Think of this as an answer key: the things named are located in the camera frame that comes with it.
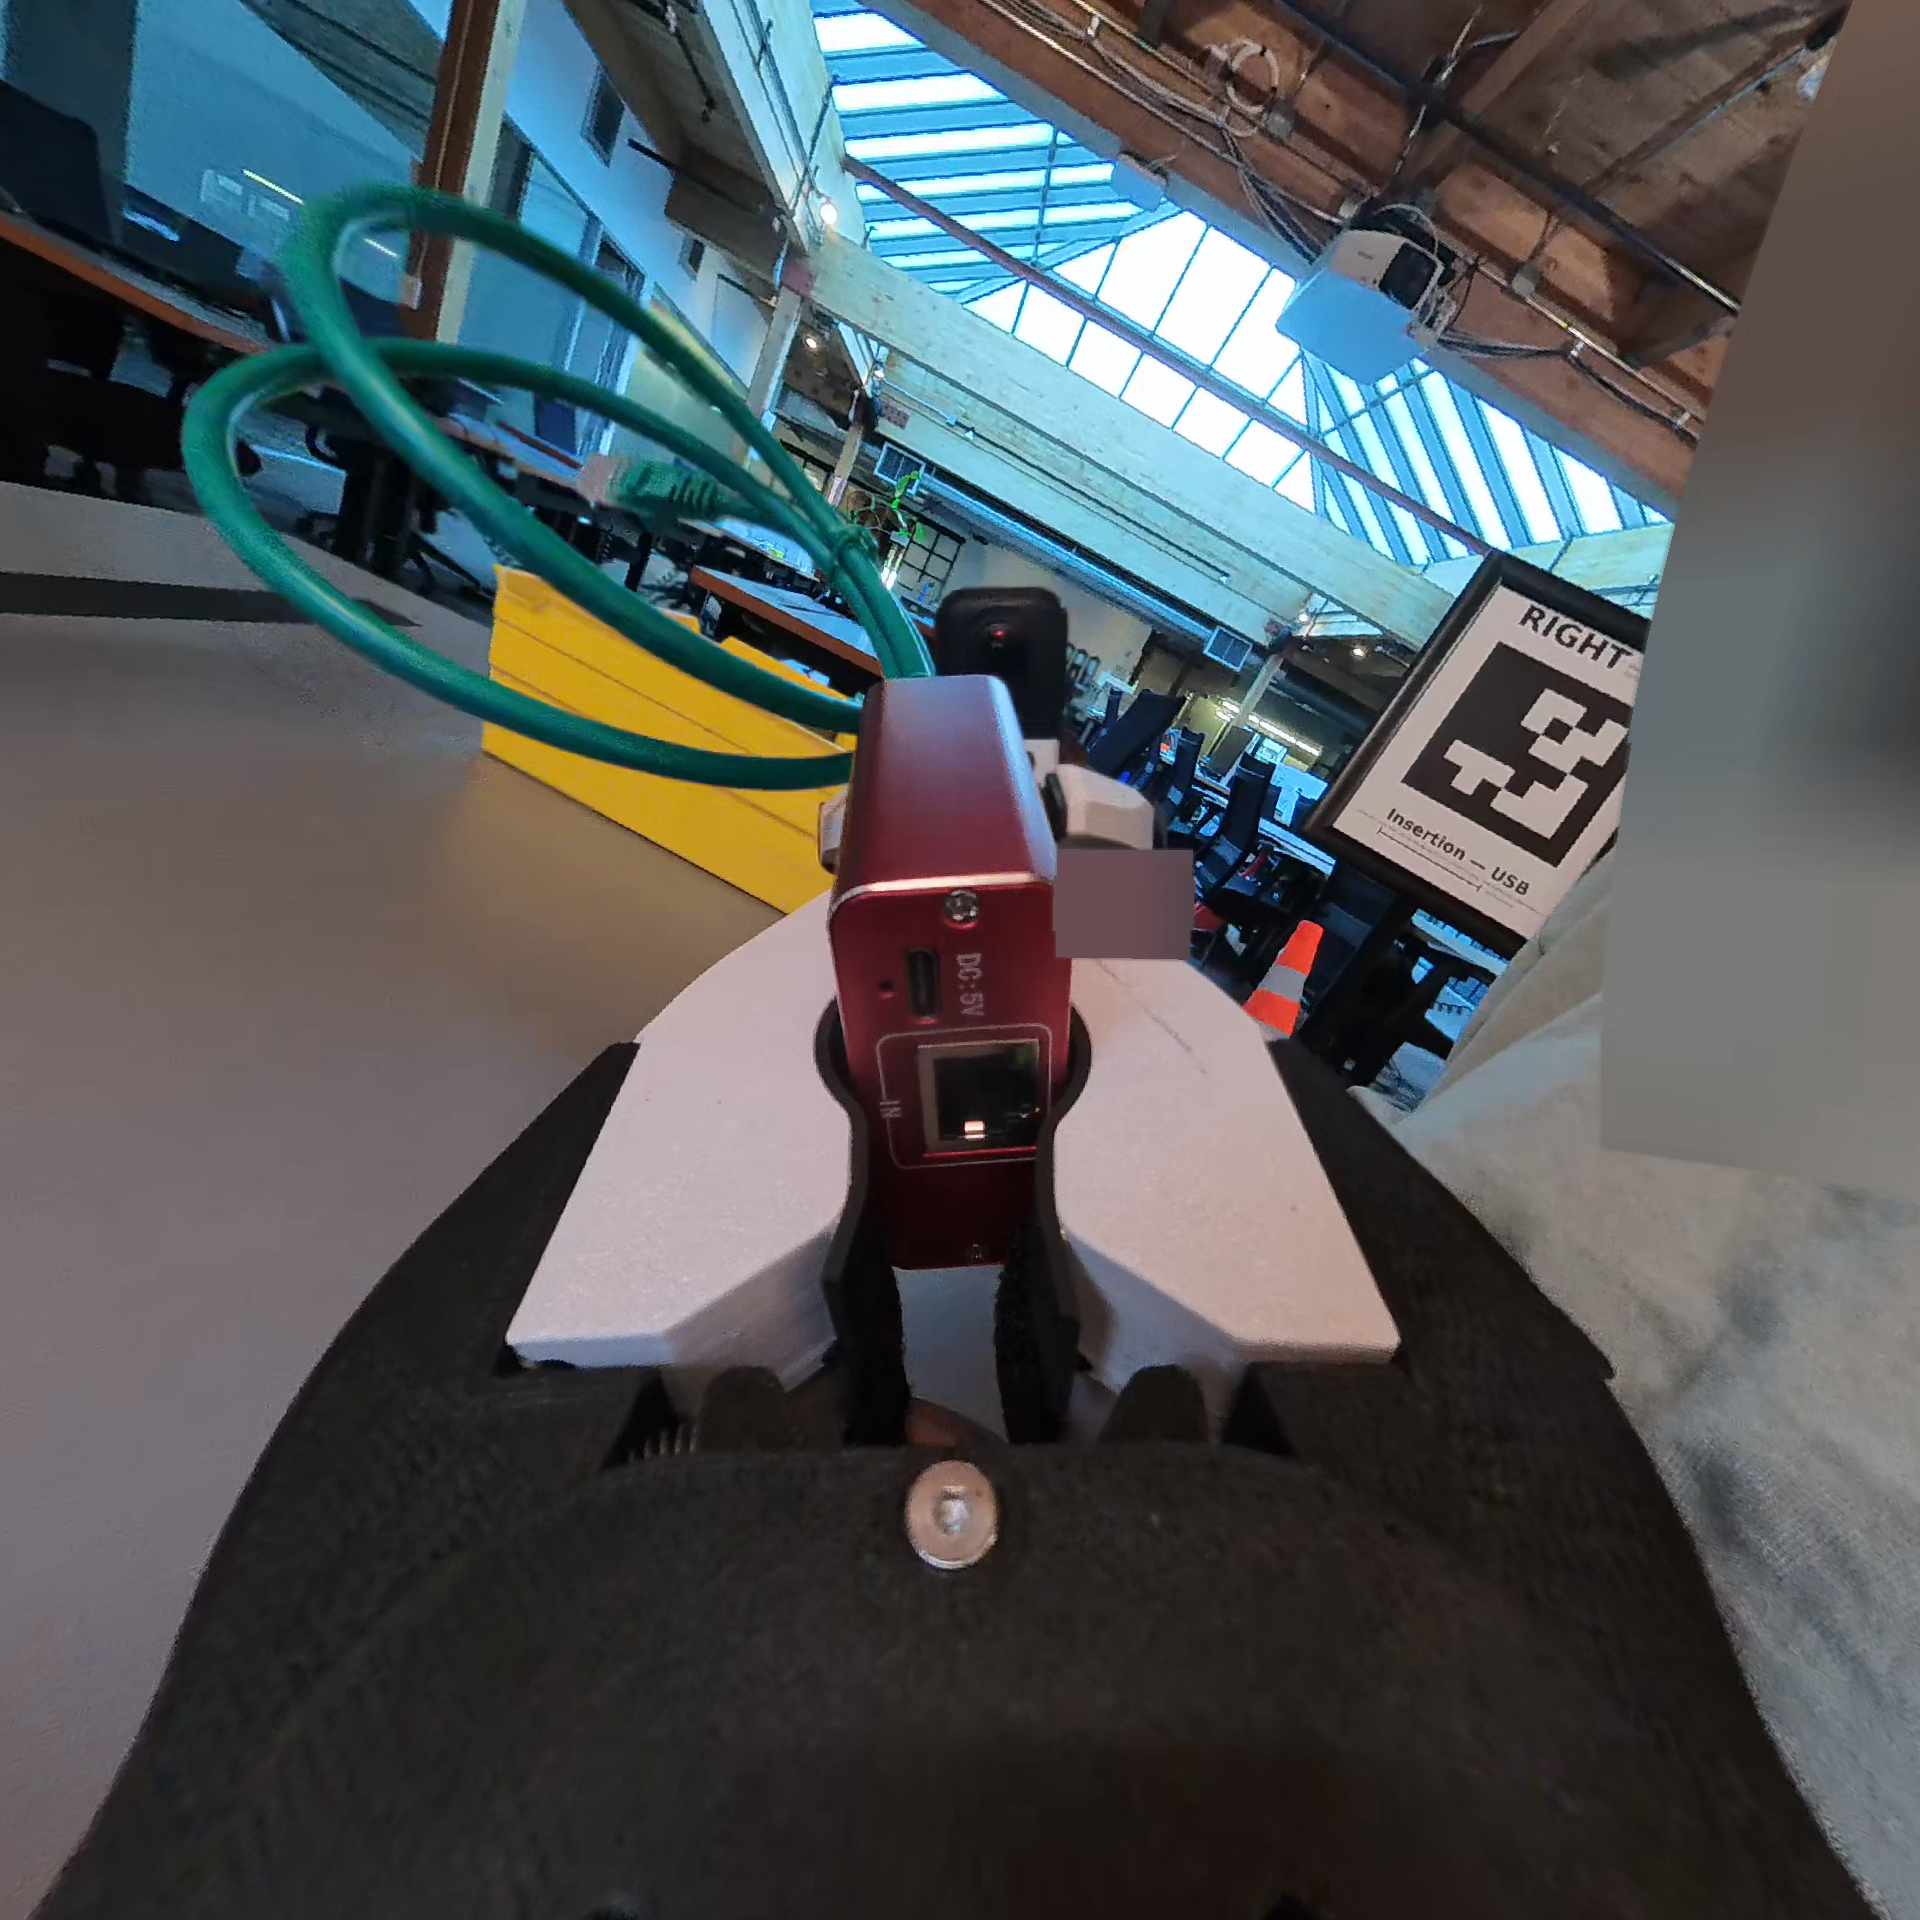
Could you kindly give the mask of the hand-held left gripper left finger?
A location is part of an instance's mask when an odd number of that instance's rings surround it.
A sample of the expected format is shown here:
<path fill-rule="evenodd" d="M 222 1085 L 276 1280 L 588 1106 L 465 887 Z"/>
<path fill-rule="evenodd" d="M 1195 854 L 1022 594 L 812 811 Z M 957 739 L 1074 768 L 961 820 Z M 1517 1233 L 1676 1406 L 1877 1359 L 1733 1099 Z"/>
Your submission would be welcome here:
<path fill-rule="evenodd" d="M 852 1122 L 813 1057 L 833 1003 L 825 908 L 770 923 L 639 1030 L 508 1325 L 517 1359 L 820 1368 L 852 1188 Z"/>

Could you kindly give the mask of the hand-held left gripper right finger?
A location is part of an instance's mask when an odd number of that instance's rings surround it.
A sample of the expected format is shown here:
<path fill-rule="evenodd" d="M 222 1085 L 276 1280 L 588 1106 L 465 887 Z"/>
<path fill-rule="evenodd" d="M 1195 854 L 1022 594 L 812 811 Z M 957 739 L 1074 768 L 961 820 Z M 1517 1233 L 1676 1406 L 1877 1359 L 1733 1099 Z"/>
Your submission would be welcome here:
<path fill-rule="evenodd" d="M 1398 1325 L 1260 1024 L 1186 961 L 1074 960 L 1069 1002 L 1087 1067 L 1051 1198 L 1091 1379 L 1389 1362 Z"/>

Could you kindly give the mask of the red ethernet splitter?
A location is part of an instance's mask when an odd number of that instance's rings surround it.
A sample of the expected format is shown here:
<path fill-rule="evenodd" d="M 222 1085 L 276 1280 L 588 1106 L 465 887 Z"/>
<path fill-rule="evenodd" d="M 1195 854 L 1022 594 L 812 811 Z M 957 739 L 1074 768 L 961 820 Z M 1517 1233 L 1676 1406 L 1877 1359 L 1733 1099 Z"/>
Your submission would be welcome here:
<path fill-rule="evenodd" d="M 1043 1122 L 1071 1053 L 1054 877 L 1055 839 L 1008 687 L 985 675 L 875 684 L 827 951 L 879 1247 L 895 1267 L 999 1264 L 1034 1207 Z"/>

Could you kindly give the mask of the yellow plastic bin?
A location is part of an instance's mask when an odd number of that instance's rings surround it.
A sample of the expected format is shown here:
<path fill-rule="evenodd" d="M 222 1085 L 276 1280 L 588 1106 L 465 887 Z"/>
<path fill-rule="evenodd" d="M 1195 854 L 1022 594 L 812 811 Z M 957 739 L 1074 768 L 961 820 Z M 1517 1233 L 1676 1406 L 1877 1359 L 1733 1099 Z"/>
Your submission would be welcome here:
<path fill-rule="evenodd" d="M 534 574 L 494 572 L 490 678 L 580 718 L 720 755 L 802 758 L 852 750 L 746 703 L 635 648 Z M 484 723 L 487 755 L 698 870 L 785 914 L 820 898 L 822 805 L 837 785 L 759 789 L 663 780 Z"/>

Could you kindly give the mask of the grey desk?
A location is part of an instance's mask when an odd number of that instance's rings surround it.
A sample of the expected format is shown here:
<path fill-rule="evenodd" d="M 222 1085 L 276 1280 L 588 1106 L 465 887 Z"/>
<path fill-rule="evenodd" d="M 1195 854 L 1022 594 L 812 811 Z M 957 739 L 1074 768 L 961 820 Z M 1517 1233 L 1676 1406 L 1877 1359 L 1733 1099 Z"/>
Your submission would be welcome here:
<path fill-rule="evenodd" d="M 3 487 L 1 1908 L 29 1915 L 297 1387 L 774 911 L 286 620 L 204 522 Z"/>

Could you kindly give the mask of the row of black office chairs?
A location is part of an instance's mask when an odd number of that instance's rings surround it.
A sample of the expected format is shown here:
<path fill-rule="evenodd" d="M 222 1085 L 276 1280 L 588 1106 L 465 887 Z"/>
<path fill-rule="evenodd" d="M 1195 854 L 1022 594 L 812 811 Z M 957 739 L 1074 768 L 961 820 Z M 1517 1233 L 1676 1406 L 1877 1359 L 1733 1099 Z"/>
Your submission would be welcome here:
<path fill-rule="evenodd" d="M 1319 896 L 1336 859 L 1286 827 L 1290 789 L 1274 762 L 1242 755 L 1226 776 L 1210 776 L 1201 733 L 1178 723 L 1178 707 L 1168 691 L 1140 689 L 1126 703 L 1110 693 L 1081 731 L 1085 762 L 1135 789 L 1166 843 L 1191 856 L 1195 939 L 1229 925 L 1275 931 Z"/>

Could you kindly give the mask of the orange traffic cone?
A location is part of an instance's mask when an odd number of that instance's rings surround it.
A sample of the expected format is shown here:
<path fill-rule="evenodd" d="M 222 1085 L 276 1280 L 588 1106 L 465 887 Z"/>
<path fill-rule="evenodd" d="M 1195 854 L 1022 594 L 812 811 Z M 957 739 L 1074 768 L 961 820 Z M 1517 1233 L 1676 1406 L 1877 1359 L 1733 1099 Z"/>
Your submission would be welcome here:
<path fill-rule="evenodd" d="M 1267 1040 L 1290 1040 L 1294 1036 L 1324 936 L 1326 930 L 1316 920 L 1295 923 L 1242 1003 Z"/>

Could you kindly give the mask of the black framed marker sign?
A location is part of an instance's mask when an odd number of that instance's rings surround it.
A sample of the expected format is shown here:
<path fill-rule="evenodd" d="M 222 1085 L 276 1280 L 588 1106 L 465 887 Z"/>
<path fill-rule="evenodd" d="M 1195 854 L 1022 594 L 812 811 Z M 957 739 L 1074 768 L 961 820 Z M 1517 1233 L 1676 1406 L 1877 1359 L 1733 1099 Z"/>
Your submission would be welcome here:
<path fill-rule="evenodd" d="M 1477 564 L 1301 838 L 1510 958 L 1620 827 L 1649 622 Z"/>

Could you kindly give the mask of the white ceiling projector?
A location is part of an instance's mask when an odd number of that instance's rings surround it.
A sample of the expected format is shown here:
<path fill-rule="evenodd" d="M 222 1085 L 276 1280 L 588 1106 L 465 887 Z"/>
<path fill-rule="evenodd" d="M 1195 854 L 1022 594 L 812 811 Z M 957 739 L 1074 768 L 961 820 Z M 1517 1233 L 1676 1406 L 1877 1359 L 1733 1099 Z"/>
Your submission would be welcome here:
<path fill-rule="evenodd" d="M 1339 228 L 1283 300 L 1275 327 L 1357 385 L 1427 354 L 1458 307 L 1459 253 L 1403 206 Z"/>

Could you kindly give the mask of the person's pale sweater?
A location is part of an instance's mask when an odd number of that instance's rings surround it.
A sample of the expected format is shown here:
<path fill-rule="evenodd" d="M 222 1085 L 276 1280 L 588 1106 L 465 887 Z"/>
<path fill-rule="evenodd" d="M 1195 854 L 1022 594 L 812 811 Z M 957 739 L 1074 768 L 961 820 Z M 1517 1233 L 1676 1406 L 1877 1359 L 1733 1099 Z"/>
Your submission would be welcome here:
<path fill-rule="evenodd" d="M 1915 1201 L 1604 1145 L 1613 865 L 1389 1130 L 1612 1363 L 1787 1770 L 1867 1901 L 1915 1915 Z"/>

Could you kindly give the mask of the black tape strip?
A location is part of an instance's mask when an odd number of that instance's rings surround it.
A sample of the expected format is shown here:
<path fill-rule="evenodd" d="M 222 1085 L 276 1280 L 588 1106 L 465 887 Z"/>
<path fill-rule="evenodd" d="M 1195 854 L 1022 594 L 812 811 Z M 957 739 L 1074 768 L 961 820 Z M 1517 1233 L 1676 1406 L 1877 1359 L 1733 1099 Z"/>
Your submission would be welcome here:
<path fill-rule="evenodd" d="M 1 574 L 1 615 L 259 626 L 320 622 L 272 587 L 209 587 L 34 572 Z"/>

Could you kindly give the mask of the wooden post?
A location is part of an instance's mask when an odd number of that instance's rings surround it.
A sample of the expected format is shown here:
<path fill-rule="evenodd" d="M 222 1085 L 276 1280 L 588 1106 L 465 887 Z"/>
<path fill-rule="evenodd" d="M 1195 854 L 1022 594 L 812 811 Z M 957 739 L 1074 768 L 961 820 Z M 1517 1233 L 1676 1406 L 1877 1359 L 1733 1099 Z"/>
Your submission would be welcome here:
<path fill-rule="evenodd" d="M 448 5 L 416 186 L 477 206 L 490 201 L 522 17 L 523 5 L 511 2 Z M 467 306 L 474 249 L 467 241 L 411 229 L 406 259 L 407 333 L 454 342 Z"/>

